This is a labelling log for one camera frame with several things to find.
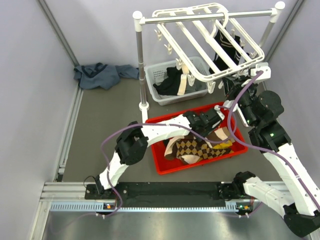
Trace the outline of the white clip hanger frame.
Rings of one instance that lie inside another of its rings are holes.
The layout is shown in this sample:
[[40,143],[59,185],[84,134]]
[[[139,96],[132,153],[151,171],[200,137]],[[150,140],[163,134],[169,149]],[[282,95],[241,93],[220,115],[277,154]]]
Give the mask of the white clip hanger frame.
[[[166,46],[168,52],[175,52],[178,56],[176,67],[185,66],[188,69],[188,84],[193,85],[195,80],[199,80],[206,83],[208,92],[212,93],[216,80],[237,74],[264,60],[265,53],[262,48],[236,20],[240,17],[253,15],[255,13],[252,11],[230,13],[222,4],[214,2],[190,7],[155,10],[152,18],[146,19],[144,23],[147,24],[151,21],[156,23],[159,34],[168,42]],[[177,25],[200,57],[213,70],[213,73],[204,75],[196,69],[191,59],[167,29],[167,23]],[[239,51],[243,62],[235,64],[217,43],[215,36],[218,30]],[[228,69],[220,71],[217,68],[213,63],[215,54],[222,58],[228,65]]]

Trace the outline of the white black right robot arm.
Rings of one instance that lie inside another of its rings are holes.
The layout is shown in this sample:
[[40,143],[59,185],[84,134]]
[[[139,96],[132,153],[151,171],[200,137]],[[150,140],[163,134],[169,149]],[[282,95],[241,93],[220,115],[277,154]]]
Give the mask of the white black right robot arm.
[[286,195],[265,183],[255,174],[239,172],[233,179],[233,192],[239,198],[253,197],[284,220],[298,237],[304,238],[320,228],[320,189],[308,174],[296,154],[291,138],[278,122],[284,112],[279,95],[270,90],[257,94],[249,78],[224,77],[224,89],[229,110],[238,110],[243,123],[251,127],[250,143],[234,137],[241,145],[258,150],[271,163],[289,191]]

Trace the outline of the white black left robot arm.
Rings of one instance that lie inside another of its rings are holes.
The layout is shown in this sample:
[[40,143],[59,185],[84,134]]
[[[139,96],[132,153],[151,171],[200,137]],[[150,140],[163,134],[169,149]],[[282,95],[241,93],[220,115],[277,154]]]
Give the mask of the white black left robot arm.
[[124,171],[131,165],[140,162],[151,145],[171,139],[187,136],[192,133],[205,140],[225,119],[225,115],[214,108],[207,112],[196,113],[187,111],[169,120],[158,123],[131,122],[128,126],[108,136],[101,144],[104,145],[117,136],[112,159],[104,153],[107,167],[95,177],[96,192],[102,198],[109,198]]

